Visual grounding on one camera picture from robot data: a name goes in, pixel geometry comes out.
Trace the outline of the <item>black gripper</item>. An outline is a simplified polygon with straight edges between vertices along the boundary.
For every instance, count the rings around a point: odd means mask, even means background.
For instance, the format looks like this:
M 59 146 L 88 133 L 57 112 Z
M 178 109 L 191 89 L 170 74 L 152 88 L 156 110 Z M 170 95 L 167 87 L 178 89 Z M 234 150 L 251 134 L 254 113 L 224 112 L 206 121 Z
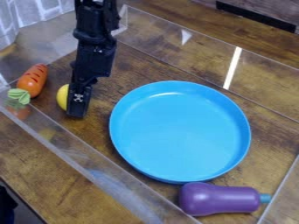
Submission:
M 67 115 L 83 118 L 88 112 L 92 85 L 112 71 L 118 41 L 112 31 L 118 22 L 108 19 L 79 18 L 73 37 L 79 40 L 77 55 L 72 62 L 72 78 L 67 97 Z

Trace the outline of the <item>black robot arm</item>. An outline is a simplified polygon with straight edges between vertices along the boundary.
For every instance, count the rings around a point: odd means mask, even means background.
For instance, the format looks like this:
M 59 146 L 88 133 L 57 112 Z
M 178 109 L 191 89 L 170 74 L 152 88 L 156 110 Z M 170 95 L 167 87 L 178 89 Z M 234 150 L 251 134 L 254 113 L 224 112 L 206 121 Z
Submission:
M 71 63 L 72 76 L 67 97 L 67 114 L 81 118 L 89 107 L 92 85 L 99 77 L 111 75 L 118 40 L 112 31 L 119 28 L 118 0 L 75 0 L 79 41 L 76 59 Z

